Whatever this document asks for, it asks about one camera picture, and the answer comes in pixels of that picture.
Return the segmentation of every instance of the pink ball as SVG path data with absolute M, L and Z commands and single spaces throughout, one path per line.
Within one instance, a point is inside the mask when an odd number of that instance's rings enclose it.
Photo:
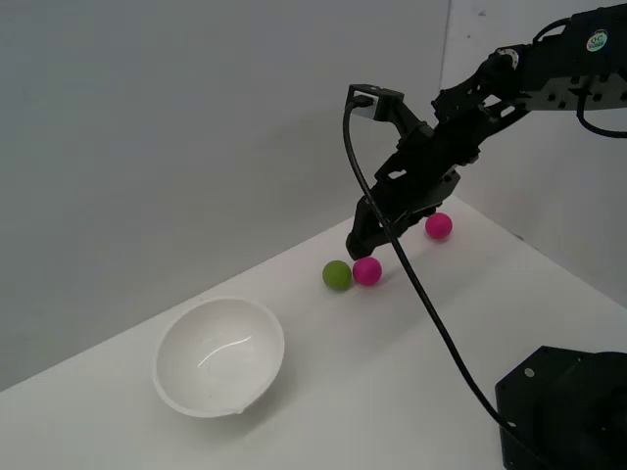
M 381 263 L 373 257 L 358 259 L 353 265 L 353 277 L 363 286 L 373 286 L 379 282 L 382 273 Z
M 427 218 L 424 228 L 434 240 L 444 240 L 453 231 L 453 221 L 445 213 L 436 212 Z

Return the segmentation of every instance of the black wire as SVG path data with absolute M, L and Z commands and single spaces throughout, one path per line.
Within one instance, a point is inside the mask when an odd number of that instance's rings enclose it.
M 562 18 L 561 20 L 557 20 L 556 22 L 552 22 L 551 24 L 543 27 L 540 32 L 538 34 L 536 34 L 536 37 L 533 38 L 533 43 L 537 43 L 542 36 L 544 36 L 546 33 L 548 33 L 549 31 L 551 31 L 552 29 L 555 29 L 556 27 L 560 27 L 560 26 L 566 26 L 568 23 L 570 22 L 570 18 Z
M 614 139 L 627 139 L 627 132 L 601 129 L 600 127 L 596 127 L 595 125 L 592 125 L 586 121 L 586 119 L 584 118 L 584 112 L 586 110 L 587 98 L 588 92 L 586 90 L 582 90 L 581 94 L 579 95 L 579 99 L 577 100 L 577 118 L 579 119 L 579 122 L 581 122 L 581 125 L 583 125 L 589 131 L 603 137 L 612 137 Z
M 544 457 L 540 453 L 535 452 L 534 450 L 531 449 L 530 446 L 528 446 L 526 443 L 521 441 L 517 433 L 514 431 L 515 424 L 509 423 L 505 418 L 503 418 L 502 415 L 499 414 L 499 412 L 488 401 L 486 396 L 483 395 L 483 392 L 481 392 L 481 389 L 476 384 L 476 382 L 472 378 L 472 375 L 470 375 L 470 371 L 468 371 L 468 368 L 464 364 L 463 359 L 461 358 L 461 355 L 459 354 L 458 348 L 456 347 L 455 342 L 453 341 L 453 338 L 451 338 L 451 335 L 449 334 L 449 331 L 447 330 L 446 326 L 442 322 L 440 315 L 438 314 L 437 310 L 431 303 L 431 300 L 429 299 L 429 296 L 427 295 L 424 288 L 422 287 L 422 284 L 420 283 L 418 276 L 416 276 L 415 272 L 413 271 L 410 260 L 405 254 L 405 251 L 403 250 L 403 247 L 401 246 L 401 242 L 399 241 L 398 237 L 395 235 L 392 225 L 390 224 L 389 220 L 385 217 L 381 209 L 377 206 L 376 201 L 374 200 L 374 197 L 372 196 L 372 193 L 370 192 L 370 188 L 368 187 L 368 183 L 363 177 L 362 169 L 360 168 L 360 165 L 357 162 L 357 157 L 355 156 L 355 150 L 353 150 L 353 143 L 351 142 L 351 128 L 350 128 L 351 113 L 353 112 L 353 109 L 367 107 L 367 106 L 370 106 L 371 104 L 372 104 L 372 99 L 366 96 L 361 95 L 359 97 L 354 98 L 354 101 L 346 105 L 346 109 L 344 110 L 344 118 L 342 120 L 342 132 L 344 136 L 344 147 L 346 148 L 346 154 L 348 155 L 351 168 L 353 169 L 353 173 L 355 174 L 355 177 L 357 178 L 357 181 L 362 188 L 363 194 L 365 195 L 365 198 L 370 204 L 370 208 L 376 215 L 376 218 L 381 223 L 381 226 L 383 227 L 383 230 L 385 231 L 385 235 L 387 239 L 390 241 L 392 248 L 394 248 L 394 251 L 396 252 L 397 257 L 399 258 L 401 265 L 403 266 L 403 269 L 405 270 L 405 273 L 410 279 L 410 282 L 413 288 L 418 293 L 418 296 L 420 297 L 420 300 L 424 304 L 424 307 L 426 308 L 427 313 L 429 313 L 429 316 L 433 320 L 433 323 L 435 323 L 435 326 L 438 329 L 440 336 L 442 336 L 442 339 L 444 340 L 444 343 L 446 344 L 447 349 L 449 350 L 449 353 L 453 357 L 453 361 L 458 367 L 459 372 L 461 373 L 461 376 L 465 380 L 466 384 L 468 384 L 468 387 L 470 388 L 472 393 L 477 397 L 479 402 L 483 405 L 483 407 L 488 412 L 488 414 L 492 417 L 492 419 L 494 419 L 497 422 L 497 424 L 501 426 L 501 428 L 503 428 L 503 430 L 518 443 L 519 446 L 524 448 L 530 455 L 532 455 L 538 462 L 544 465 L 547 469 L 555 469 L 555 467 L 547 461 L 546 457 Z

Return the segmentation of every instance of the white table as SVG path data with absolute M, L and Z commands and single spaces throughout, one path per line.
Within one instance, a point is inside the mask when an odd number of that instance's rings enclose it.
M 403 242 L 487 395 L 541 345 L 627 351 L 627 311 L 451 198 L 452 239 Z M 321 283 L 346 259 L 344 222 L 0 394 L 0 467 L 85 469 L 500 469 L 498 430 L 464 385 L 389 247 L 381 285 Z M 204 298 L 269 306 L 286 354 L 239 416 L 163 404 L 150 361 L 171 320 Z

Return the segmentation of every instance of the green ball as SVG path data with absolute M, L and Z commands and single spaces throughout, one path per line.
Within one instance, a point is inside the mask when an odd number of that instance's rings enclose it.
M 322 270 L 322 280 L 331 289 L 344 291 L 351 285 L 353 273 L 345 262 L 335 260 L 328 262 Z

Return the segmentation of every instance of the bowl rim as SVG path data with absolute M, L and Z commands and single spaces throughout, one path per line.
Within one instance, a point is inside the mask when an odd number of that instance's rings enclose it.
M 265 314 L 265 316 L 270 320 L 270 323 L 272 323 L 272 326 L 274 327 L 275 332 L 278 334 L 279 358 L 278 358 L 278 361 L 276 361 L 276 363 L 274 364 L 274 367 L 271 370 L 271 373 L 268 375 L 268 377 L 265 379 L 265 381 L 253 393 L 251 393 L 251 396 L 247 400 L 245 400 L 244 403 L 242 403 L 238 407 L 236 407 L 236 408 L 225 408 L 223 410 L 218 410 L 218 411 L 201 411 L 201 410 L 197 410 L 197 409 L 188 408 L 186 406 L 183 406 L 182 404 L 179 404 L 178 402 L 174 401 L 173 399 L 171 399 L 169 397 L 169 395 L 166 393 L 166 391 L 164 390 L 164 388 L 162 387 L 161 380 L 159 379 L 159 374 L 157 372 L 157 363 L 158 363 L 158 359 L 159 359 L 159 352 L 160 352 L 161 347 L 162 347 L 162 345 L 164 343 L 164 340 L 168 336 L 170 330 L 185 315 L 187 315 L 191 311 L 195 310 L 196 308 L 199 308 L 199 307 L 204 306 L 206 304 L 211 304 L 211 303 L 215 303 L 215 302 L 223 302 L 223 301 L 244 302 L 246 304 L 254 306 L 256 309 L 260 310 L 261 312 L 263 312 Z M 202 299 L 198 304 L 193 305 L 190 308 L 187 308 L 184 312 L 179 314 L 169 324 L 168 328 L 166 328 L 166 330 L 162 333 L 162 335 L 160 337 L 160 340 L 157 343 L 157 347 L 155 349 L 155 352 L 153 354 L 153 361 L 152 361 L 153 385 L 155 386 L 155 390 L 157 391 L 157 394 L 159 395 L 159 397 L 161 397 L 161 399 L 169 407 L 171 407 L 172 409 L 178 411 L 179 413 L 185 414 L 187 416 L 193 416 L 193 417 L 197 417 L 197 418 L 215 418 L 215 417 L 219 417 L 219 416 L 227 416 L 229 414 L 241 414 L 248 406 L 253 404 L 261 395 L 263 395 L 264 392 L 270 386 L 270 384 L 274 381 L 274 379 L 276 378 L 276 375 L 278 374 L 279 369 L 281 368 L 281 364 L 283 363 L 283 356 L 284 355 L 285 355 L 285 338 L 284 338 L 284 334 L 283 334 L 283 327 L 281 326 L 280 322 L 278 321 L 278 318 L 276 318 L 276 315 L 267 306 L 265 306 L 265 305 L 263 305 L 263 304 L 261 304 L 259 302 L 256 302 L 256 301 L 251 301 L 249 299 L 244 299 L 242 297 L 213 297 L 213 298 L 210 298 L 210 299 Z

